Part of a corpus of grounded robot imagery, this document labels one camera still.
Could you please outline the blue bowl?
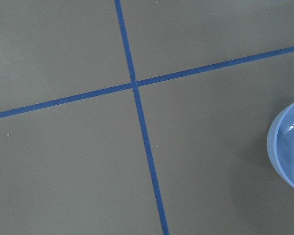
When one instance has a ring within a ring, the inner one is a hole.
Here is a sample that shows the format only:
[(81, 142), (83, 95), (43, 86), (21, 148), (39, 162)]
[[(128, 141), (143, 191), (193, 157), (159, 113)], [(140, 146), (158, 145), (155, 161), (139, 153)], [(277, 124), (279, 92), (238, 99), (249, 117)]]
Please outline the blue bowl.
[(267, 153), (277, 174), (294, 188), (294, 103), (282, 110), (271, 123)]

